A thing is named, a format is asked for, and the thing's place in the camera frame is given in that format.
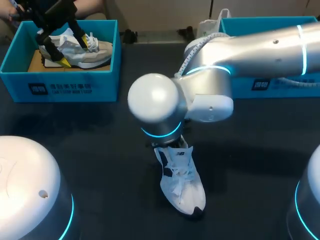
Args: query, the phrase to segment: shoe laces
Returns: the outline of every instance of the shoe laces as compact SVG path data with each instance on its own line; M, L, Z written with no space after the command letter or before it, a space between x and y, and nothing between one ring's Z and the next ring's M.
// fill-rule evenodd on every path
M172 171L172 180L175 183L172 186L172 193L179 197L179 204L181 203L182 191L187 182L191 182L195 178L195 169L191 165L191 155L188 162L179 161L179 165L174 161L168 162L165 168Z
M99 52L99 42L98 39L94 37L93 33L90 32L90 36L87 34L85 36L89 52Z

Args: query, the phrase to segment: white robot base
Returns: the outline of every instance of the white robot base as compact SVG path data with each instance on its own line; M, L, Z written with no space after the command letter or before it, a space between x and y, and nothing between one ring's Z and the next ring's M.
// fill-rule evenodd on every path
M39 143L0 136L0 240L79 240L79 214L59 166Z
M320 240L320 146L296 186L287 213L287 228L292 240Z

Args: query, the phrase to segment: gray sneaker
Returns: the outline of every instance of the gray sneaker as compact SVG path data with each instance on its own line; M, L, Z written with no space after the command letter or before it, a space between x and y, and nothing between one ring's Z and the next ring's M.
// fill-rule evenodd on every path
M98 41L93 34L90 36L86 34L86 41L88 49L84 50L73 32L68 28L63 34L59 36L50 36L51 41L57 49L64 55L70 65L81 69L95 69L110 63L113 44L107 41ZM61 65L51 61L50 54L47 52L45 46L39 46L41 55L45 58L43 65L46 68L60 68Z

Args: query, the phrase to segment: plastic bag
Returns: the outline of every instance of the plastic bag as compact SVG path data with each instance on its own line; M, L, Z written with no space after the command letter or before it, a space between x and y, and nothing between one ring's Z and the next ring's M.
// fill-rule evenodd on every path
M221 19L231 18L229 9L224 8L221 10L217 20L205 20L199 23L196 38L206 37L212 33L218 33Z

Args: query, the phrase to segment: white cable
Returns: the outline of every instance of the white cable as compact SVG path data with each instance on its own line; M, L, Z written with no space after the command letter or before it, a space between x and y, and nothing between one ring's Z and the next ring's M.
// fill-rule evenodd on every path
M300 81L294 81L291 79L287 79L285 77L278 78L280 81L297 86L297 87L304 87L304 88L320 88L320 82L300 82Z
M211 41L214 38L218 37L229 37L229 35L222 33L222 32L214 32L210 35L206 36L201 42L199 42L197 45L193 47L191 52L188 54L186 59L184 60L182 66L180 67L179 71L174 75L176 78L181 78L182 74L184 73L186 67L188 66L191 59L203 48L204 45L206 45L209 41Z

